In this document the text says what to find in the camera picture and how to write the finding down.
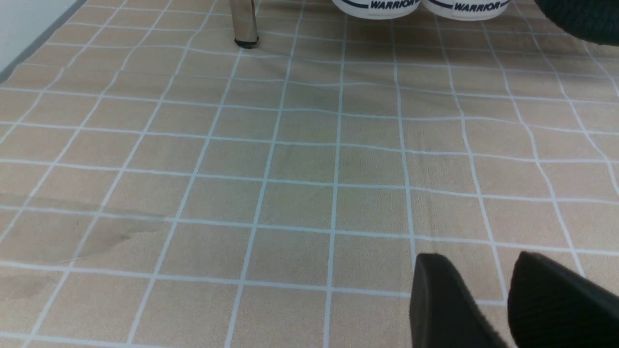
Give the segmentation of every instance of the floor mat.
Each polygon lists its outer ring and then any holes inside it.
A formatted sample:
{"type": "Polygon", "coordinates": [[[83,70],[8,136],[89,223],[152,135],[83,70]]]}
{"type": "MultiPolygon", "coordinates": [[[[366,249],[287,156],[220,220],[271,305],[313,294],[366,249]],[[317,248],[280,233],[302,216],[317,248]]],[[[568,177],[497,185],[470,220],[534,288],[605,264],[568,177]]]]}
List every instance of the floor mat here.
{"type": "Polygon", "coordinates": [[[0,347],[410,347],[414,256],[500,333],[521,250],[619,292],[619,49],[486,22],[89,0],[0,85],[0,347]]]}

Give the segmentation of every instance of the wall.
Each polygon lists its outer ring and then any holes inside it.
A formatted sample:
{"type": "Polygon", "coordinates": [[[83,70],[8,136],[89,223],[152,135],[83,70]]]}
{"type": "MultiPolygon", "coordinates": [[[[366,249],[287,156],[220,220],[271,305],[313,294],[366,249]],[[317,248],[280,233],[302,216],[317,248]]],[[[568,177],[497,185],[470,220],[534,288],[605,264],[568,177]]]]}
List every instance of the wall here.
{"type": "Polygon", "coordinates": [[[2,72],[79,0],[0,0],[0,81],[2,72]]]}

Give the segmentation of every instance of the rubber foot cap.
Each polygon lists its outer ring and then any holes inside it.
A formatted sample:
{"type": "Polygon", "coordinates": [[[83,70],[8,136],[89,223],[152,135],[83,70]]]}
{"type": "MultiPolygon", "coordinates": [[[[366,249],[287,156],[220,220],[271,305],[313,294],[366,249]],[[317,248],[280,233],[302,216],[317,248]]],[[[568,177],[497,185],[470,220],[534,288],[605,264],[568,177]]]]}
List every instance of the rubber foot cap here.
{"type": "Polygon", "coordinates": [[[240,40],[234,39],[234,42],[240,48],[245,48],[246,50],[251,50],[252,48],[255,48],[256,46],[258,46],[258,38],[256,39],[256,41],[240,41],[240,40]]]}

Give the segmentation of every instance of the white bucket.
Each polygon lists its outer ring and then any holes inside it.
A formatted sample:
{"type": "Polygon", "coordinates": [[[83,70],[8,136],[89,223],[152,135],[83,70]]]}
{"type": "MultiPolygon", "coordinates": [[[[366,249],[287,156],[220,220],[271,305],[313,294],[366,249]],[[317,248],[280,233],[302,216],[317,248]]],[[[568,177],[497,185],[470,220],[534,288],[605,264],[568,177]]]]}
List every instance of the white bucket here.
{"type": "Polygon", "coordinates": [[[421,0],[332,0],[342,12],[364,19],[394,19],[410,14],[421,0]]]}
{"type": "Polygon", "coordinates": [[[422,0],[423,6],[441,17],[456,20],[487,20],[505,11],[509,0],[422,0]]]}

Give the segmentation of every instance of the chrome leg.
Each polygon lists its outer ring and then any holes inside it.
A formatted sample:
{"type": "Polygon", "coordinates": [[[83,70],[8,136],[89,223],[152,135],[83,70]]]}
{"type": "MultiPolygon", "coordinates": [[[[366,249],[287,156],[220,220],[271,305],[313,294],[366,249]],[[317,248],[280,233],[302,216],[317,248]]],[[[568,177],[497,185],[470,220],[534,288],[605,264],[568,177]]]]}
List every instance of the chrome leg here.
{"type": "Polygon", "coordinates": [[[258,26],[254,0],[228,0],[232,11],[232,25],[237,45],[254,48],[258,43],[258,26]]]}

